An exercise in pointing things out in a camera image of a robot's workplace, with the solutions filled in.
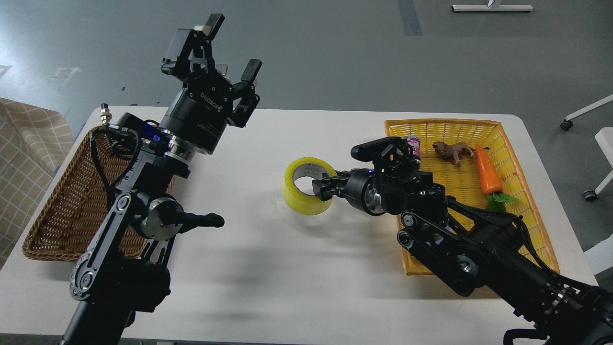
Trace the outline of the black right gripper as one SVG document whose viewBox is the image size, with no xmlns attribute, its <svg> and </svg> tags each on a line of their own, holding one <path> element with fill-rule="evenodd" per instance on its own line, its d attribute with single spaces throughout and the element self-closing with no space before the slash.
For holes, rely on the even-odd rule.
<svg viewBox="0 0 613 345">
<path fill-rule="evenodd" d="M 375 186 L 372 169 L 341 171 L 339 175 L 324 173 L 311 182 L 314 195 L 320 201 L 330 201 L 334 196 L 344 198 L 352 207 L 368 215 L 382 215 L 380 194 Z"/>
</svg>

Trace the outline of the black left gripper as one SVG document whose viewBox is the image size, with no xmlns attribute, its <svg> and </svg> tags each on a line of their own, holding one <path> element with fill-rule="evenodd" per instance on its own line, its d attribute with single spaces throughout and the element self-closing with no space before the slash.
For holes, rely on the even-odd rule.
<svg viewBox="0 0 613 345">
<path fill-rule="evenodd" d="M 205 154 L 215 151 L 227 123 L 245 127 L 260 100 L 255 80 L 261 60 L 250 59 L 240 81 L 232 86 L 216 68 L 212 41 L 224 20 L 223 14 L 212 13 L 203 25 L 177 29 L 160 66 L 162 73 L 182 83 L 160 129 Z M 230 113 L 231 101 L 238 103 Z"/>
</svg>

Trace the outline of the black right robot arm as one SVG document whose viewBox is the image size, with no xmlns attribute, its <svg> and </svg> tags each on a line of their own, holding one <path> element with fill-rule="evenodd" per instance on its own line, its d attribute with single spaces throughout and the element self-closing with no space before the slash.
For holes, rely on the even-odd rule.
<svg viewBox="0 0 613 345">
<path fill-rule="evenodd" d="M 419 150 L 398 136 L 351 149 L 371 169 L 325 172 L 313 180 L 318 199 L 344 198 L 371 216 L 399 215 L 397 241 L 455 293 L 487 286 L 533 328 L 506 331 L 546 345 L 610 345 L 612 295 L 570 279 L 538 256 L 521 216 L 467 206 L 446 195 L 432 173 L 420 170 Z"/>
</svg>

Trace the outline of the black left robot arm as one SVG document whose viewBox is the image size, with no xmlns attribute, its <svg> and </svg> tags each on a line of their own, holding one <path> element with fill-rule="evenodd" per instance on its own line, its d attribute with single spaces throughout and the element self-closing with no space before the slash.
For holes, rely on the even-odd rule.
<svg viewBox="0 0 613 345">
<path fill-rule="evenodd" d="M 227 126 L 245 127 L 259 103 L 254 82 L 262 61 L 250 59 L 237 83 L 216 67 L 212 42 L 224 21 L 178 29 L 161 71 L 182 89 L 159 124 L 125 113 L 101 126 L 90 150 L 107 197 L 107 214 L 74 265 L 70 294 L 79 302 L 62 345 L 115 345 L 137 312 L 153 312 L 170 294 L 167 264 L 177 234 L 224 226 L 214 213 L 186 212 L 167 193 L 175 176 L 188 178 L 196 153 L 212 154 Z"/>
</svg>

